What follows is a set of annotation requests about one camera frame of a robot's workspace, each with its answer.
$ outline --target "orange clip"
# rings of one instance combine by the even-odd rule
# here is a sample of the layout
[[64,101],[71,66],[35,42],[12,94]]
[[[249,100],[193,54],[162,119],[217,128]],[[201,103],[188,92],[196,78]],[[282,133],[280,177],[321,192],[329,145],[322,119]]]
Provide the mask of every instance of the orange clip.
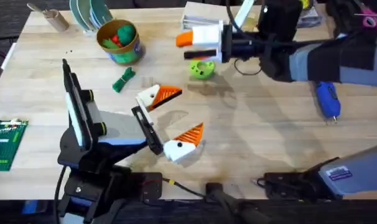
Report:
[[182,142],[193,143],[196,147],[200,144],[202,137],[203,123],[197,125],[196,127],[186,131],[185,133],[177,136],[174,140],[179,140]]
[[176,47],[193,45],[193,31],[184,32],[176,37]]
[[176,96],[182,94],[182,89],[176,86],[167,86],[167,85],[160,85],[156,98],[152,102],[151,105],[148,106],[148,110],[152,111],[156,109],[158,106],[167,102]]

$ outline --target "orange and white object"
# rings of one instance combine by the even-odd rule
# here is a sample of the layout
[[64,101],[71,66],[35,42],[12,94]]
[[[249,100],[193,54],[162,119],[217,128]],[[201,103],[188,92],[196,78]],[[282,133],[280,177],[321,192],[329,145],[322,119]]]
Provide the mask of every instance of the orange and white object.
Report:
[[168,102],[182,94],[182,89],[175,86],[154,85],[139,94],[137,94],[136,101],[144,113],[150,125],[153,125],[149,111],[154,110],[160,105]]
[[216,60],[221,62],[221,35],[223,33],[223,26],[223,21],[219,21],[217,25],[195,26],[191,31],[181,33],[176,37],[176,46],[185,47],[193,45],[216,48],[214,56],[201,58],[201,60]]
[[[153,126],[154,123],[152,122],[149,112],[179,96],[180,94],[182,94],[182,89],[179,87],[154,85],[138,93],[136,96],[136,101],[148,123]],[[185,155],[194,151],[201,140],[202,130],[203,123],[186,131],[180,136],[177,136],[175,139],[167,141],[165,144],[163,144],[166,157],[171,161],[176,162]]]
[[200,143],[203,123],[177,136],[164,144],[165,156],[172,162],[177,162],[187,154],[193,152]]

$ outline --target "green lego board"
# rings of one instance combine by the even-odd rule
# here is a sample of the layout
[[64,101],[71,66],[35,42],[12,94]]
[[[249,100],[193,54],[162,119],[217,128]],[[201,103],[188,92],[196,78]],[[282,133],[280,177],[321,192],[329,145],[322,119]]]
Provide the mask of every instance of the green lego board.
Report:
[[22,135],[28,125],[28,121],[20,121],[21,123],[16,125],[2,124],[6,122],[10,121],[0,123],[0,171],[10,170]]

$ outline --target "orange plastic piece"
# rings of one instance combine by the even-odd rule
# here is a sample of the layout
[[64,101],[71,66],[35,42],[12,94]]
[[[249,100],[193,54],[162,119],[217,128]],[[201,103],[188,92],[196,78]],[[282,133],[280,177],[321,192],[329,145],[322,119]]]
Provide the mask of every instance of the orange plastic piece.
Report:
[[200,140],[201,140],[201,137],[202,137],[202,131],[203,131],[203,123],[201,123],[201,124],[197,125],[196,127],[186,131],[185,133],[181,134],[180,136],[177,136],[175,138],[175,140],[193,143],[197,147],[198,144],[200,144]]
[[152,104],[150,106],[148,106],[148,110],[152,111],[153,109],[155,109],[158,106],[159,103],[161,103],[162,101],[168,99],[172,95],[179,93],[179,92],[182,92],[182,89],[179,88],[179,87],[160,85],[159,91],[156,95],[156,98],[154,99]]
[[195,57],[193,58],[193,60],[203,60],[203,59],[207,59],[208,56],[202,56],[202,57]]
[[176,37],[176,47],[193,45],[193,31],[184,32]]

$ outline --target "label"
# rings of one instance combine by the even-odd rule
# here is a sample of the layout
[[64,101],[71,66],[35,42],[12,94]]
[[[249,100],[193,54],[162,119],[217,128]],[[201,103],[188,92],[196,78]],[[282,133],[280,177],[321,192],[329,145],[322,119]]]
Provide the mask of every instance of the label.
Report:
[[132,50],[121,53],[121,54],[109,54],[110,58],[115,61],[116,63],[129,63],[140,57],[142,51],[142,47],[140,41],[137,40],[134,43],[134,47]]
[[332,181],[342,180],[353,176],[353,174],[351,174],[349,169],[345,166],[327,170],[325,173]]

